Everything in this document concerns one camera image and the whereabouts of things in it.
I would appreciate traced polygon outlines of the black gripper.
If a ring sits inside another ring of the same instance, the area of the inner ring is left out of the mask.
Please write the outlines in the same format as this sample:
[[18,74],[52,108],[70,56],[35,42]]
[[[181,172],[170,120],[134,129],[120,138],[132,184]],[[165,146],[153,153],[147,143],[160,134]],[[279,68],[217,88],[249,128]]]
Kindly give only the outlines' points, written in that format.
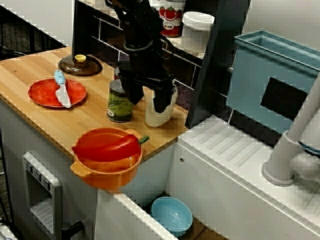
[[128,60],[117,63],[122,88],[128,100],[136,105],[143,97],[143,86],[155,88],[153,105],[163,113],[171,104],[174,76],[164,68],[167,58],[161,46],[125,46]]

